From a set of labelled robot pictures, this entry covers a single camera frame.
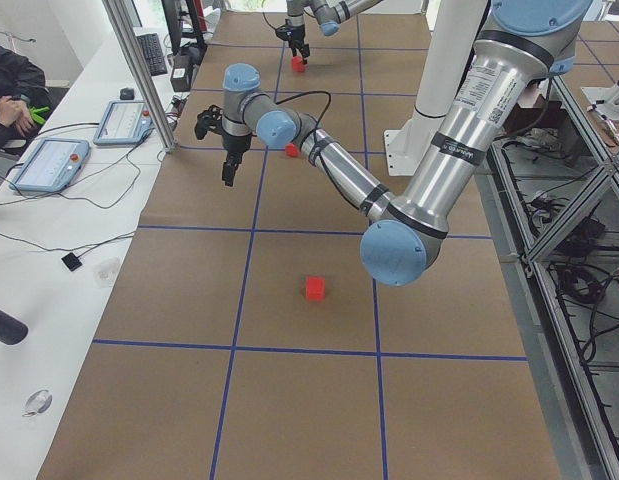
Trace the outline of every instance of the electronic equipment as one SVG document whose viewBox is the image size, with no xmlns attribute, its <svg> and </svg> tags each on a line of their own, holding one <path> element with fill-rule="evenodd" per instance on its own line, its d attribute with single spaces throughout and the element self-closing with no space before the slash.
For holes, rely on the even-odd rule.
<svg viewBox="0 0 619 480">
<path fill-rule="evenodd" d="M 76 176 L 88 154 L 86 140 L 45 138 L 9 187 L 18 192 L 59 192 Z"/>
<path fill-rule="evenodd" d="M 121 88 L 120 89 L 120 100 L 133 100 L 136 98 L 136 93 L 133 88 Z"/>
<path fill-rule="evenodd" d="M 160 38 L 157 33 L 147 33 L 137 35 L 138 43 L 142 50 L 142 55 L 145 57 L 145 62 L 149 67 L 151 76 L 162 75 L 167 73 L 167 64 L 160 46 Z"/>
<path fill-rule="evenodd" d="M 105 147 L 136 145 L 152 126 L 151 117 L 141 100 L 109 102 L 93 143 Z"/>
<path fill-rule="evenodd" d="M 194 0 L 186 0 L 185 3 L 186 12 L 183 11 L 181 0 L 162 0 L 162 10 L 171 41 L 171 53 L 174 56 L 174 62 L 178 56 L 187 56 L 192 66 L 200 65 L 207 51 L 207 44 L 200 27 Z M 192 38 L 194 41 L 181 45 L 183 37 Z"/>
<path fill-rule="evenodd" d="M 174 92 L 188 92 L 191 90 L 193 80 L 193 63 L 188 55 L 176 55 L 173 57 L 173 70 L 171 71 L 171 88 Z"/>
</svg>

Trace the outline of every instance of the light blue joint cap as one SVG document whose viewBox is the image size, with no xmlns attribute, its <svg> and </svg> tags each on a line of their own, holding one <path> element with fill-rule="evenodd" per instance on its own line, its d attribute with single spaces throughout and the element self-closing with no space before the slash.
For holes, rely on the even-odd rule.
<svg viewBox="0 0 619 480">
<path fill-rule="evenodd" d="M 592 0 L 496 0 L 493 16 L 509 33 L 535 37 L 558 32 L 582 17 Z"/>
<path fill-rule="evenodd" d="M 328 22 L 320 24 L 320 30 L 325 37 L 330 37 L 331 35 L 335 35 L 340 30 L 340 24 L 338 22 L 334 22 L 333 20 L 329 20 Z"/>
<path fill-rule="evenodd" d="M 360 258 L 369 275 L 396 287 L 417 280 L 427 268 L 422 240 L 396 220 L 380 220 L 367 229 L 360 242 Z"/>
<path fill-rule="evenodd" d="M 269 148 L 281 149 L 298 133 L 296 124 L 287 112 L 272 110 L 265 113 L 256 125 L 256 134 Z"/>
<path fill-rule="evenodd" d="M 246 63 L 234 63 L 225 70 L 223 88 L 230 92 L 249 92 L 260 88 L 260 73 Z"/>
<path fill-rule="evenodd" d="M 569 57 L 563 60 L 557 60 L 549 69 L 549 76 L 555 77 L 558 75 L 564 75 L 565 73 L 571 71 L 574 63 L 576 62 L 576 57 Z"/>
</svg>

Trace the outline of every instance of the black tube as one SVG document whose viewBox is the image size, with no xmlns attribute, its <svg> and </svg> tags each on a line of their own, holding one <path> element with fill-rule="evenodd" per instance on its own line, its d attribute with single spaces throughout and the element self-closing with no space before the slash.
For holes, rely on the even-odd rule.
<svg viewBox="0 0 619 480">
<path fill-rule="evenodd" d="M 29 329 L 27 326 L 0 310 L 0 342 L 15 345 L 21 342 Z"/>
</svg>

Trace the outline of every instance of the hand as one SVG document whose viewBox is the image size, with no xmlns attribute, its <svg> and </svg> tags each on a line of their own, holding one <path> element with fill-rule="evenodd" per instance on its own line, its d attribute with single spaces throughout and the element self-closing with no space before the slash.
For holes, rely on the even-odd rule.
<svg viewBox="0 0 619 480">
<path fill-rule="evenodd" d="M 22 107 L 11 97 L 0 97 L 0 124 L 9 128 L 22 115 Z"/>
<path fill-rule="evenodd" d="M 22 114 L 16 119 L 16 130 L 18 130 L 18 133 L 22 137 L 26 137 L 36 128 L 36 124 L 31 118 L 31 112 L 29 112 L 27 104 L 22 100 L 15 100 L 15 103 L 18 104 L 18 107 L 22 112 Z"/>
</svg>

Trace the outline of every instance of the white desk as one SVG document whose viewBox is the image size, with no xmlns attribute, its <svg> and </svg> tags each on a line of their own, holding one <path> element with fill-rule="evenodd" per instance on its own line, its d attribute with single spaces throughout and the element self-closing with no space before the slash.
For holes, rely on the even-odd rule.
<svg viewBox="0 0 619 480">
<path fill-rule="evenodd" d="M 153 79 L 163 105 L 167 106 L 173 95 L 169 74 Z M 67 93 L 46 128 L 98 122 L 107 103 L 128 86 L 135 87 L 135 82 L 112 35 Z M 95 128 L 58 130 L 50 135 L 91 140 L 94 132 Z M 111 165 L 128 150 L 92 145 L 77 180 Z M 101 210 L 85 201 L 61 197 L 0 206 L 0 232 L 48 248 L 72 248 L 135 230 L 160 168 L 156 157 L 161 150 L 160 139 L 153 133 L 131 154 L 142 173 L 133 189 L 113 208 Z M 129 186 L 135 173 L 131 165 L 122 161 L 64 193 L 108 205 Z M 0 203 L 19 198 L 5 184 L 0 188 Z M 36 477 L 112 290 L 98 284 L 94 268 L 111 258 L 122 262 L 129 244 L 130 240 L 124 240 L 102 246 L 85 255 L 83 266 L 70 272 L 60 260 L 64 253 L 41 252 L 0 237 L 0 309 L 29 327 L 29 334 L 20 344 L 0 343 L 0 480 Z M 41 389 L 51 391 L 51 407 L 44 414 L 23 417 L 27 398 Z"/>
</svg>

